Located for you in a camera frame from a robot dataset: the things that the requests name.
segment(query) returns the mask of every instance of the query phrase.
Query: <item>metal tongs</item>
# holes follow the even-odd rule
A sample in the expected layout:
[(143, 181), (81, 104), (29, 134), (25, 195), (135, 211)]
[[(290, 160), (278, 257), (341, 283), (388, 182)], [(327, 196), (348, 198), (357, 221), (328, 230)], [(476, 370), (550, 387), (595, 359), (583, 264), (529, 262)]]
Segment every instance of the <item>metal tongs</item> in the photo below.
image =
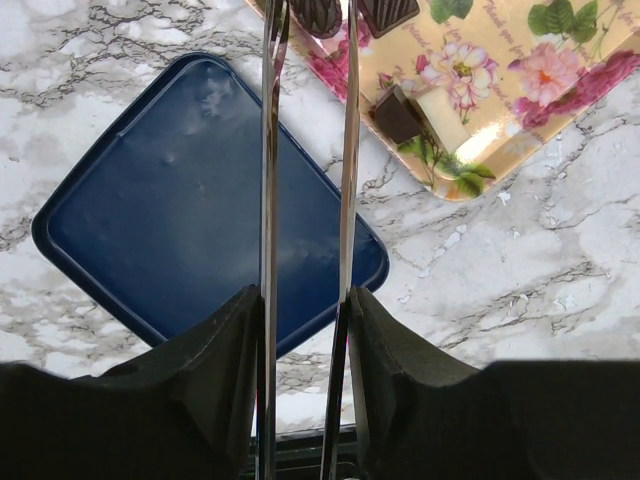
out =
[[(340, 215), (340, 296), (333, 340), (329, 394), (322, 451), (322, 479), (335, 479), (342, 387), (347, 349), (347, 318), (344, 304), (351, 289), (355, 239), (355, 198), (358, 179), (360, 134), (358, 6), (349, 0), (349, 79), (345, 119)], [(289, 32), (289, 3), (265, 1), (264, 51), (262, 61), (262, 242), (261, 291), (265, 302), (264, 342), (258, 352), (258, 456), (256, 478), (275, 479), (275, 378), (277, 308), (277, 156), (278, 100), (280, 73), (284, 64)]]

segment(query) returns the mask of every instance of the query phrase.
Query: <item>white marble table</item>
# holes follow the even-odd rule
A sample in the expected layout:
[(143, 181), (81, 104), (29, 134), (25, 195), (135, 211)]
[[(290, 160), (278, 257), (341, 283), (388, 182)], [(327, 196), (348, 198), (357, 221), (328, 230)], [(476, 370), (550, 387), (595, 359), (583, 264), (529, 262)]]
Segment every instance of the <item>white marble table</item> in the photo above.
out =
[[(39, 255), (31, 219), (172, 58), (221, 55), (256, 88), (261, 35), (242, 0), (0, 2), (0, 361), (77, 376), (147, 349)], [(337, 181), (342, 106), (293, 55), (283, 88), (283, 122)], [(638, 356), (637, 112), (638, 74), (486, 196), (463, 204), (423, 191), (364, 132), (359, 212), (391, 256), (377, 297), (478, 366)], [(326, 329), (280, 362), (280, 431), (322, 424), (331, 335)], [(346, 389), (350, 422), (348, 380)]]

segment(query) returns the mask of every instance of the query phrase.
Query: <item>blue tray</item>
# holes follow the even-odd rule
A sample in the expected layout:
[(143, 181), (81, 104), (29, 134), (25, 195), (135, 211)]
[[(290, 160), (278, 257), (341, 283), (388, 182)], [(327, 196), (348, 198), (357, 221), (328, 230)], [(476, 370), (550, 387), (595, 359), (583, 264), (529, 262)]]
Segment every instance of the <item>blue tray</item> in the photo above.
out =
[[(219, 58), (176, 60), (98, 139), (33, 222), (42, 254), (155, 346), (259, 274), (258, 98)], [(280, 127), (278, 355), (333, 321), (339, 192)], [(353, 283), (388, 273), (358, 218)]]

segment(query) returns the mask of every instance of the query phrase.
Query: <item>floral tray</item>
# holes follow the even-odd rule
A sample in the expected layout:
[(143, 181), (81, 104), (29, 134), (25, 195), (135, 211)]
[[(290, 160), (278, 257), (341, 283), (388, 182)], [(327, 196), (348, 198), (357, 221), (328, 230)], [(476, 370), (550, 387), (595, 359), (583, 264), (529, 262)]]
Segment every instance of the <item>floral tray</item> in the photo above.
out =
[[(247, 0), (261, 13), (262, 0)], [(417, 0), (420, 13), (381, 38), (360, 25), (364, 122), (438, 197), (481, 195), (640, 66), (640, 0)], [(346, 17), (347, 0), (340, 0)], [(346, 20), (290, 44), (342, 100)], [(425, 131), (395, 144), (373, 120), (393, 85), (442, 87), (471, 135), (454, 153)]]

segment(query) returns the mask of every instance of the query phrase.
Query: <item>brown chocolate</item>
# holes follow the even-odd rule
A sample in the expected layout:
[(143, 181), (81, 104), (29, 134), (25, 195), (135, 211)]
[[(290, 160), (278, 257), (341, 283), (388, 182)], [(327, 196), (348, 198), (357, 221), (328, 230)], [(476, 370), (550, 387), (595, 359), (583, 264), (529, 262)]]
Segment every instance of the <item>brown chocolate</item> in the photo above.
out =
[(376, 104), (376, 125), (398, 145), (422, 133), (424, 125), (398, 85), (391, 87)]
[(373, 38), (386, 35), (420, 13), (416, 0), (359, 0), (359, 3)]
[(340, 0), (289, 0), (293, 15), (316, 38), (331, 38), (342, 26)]

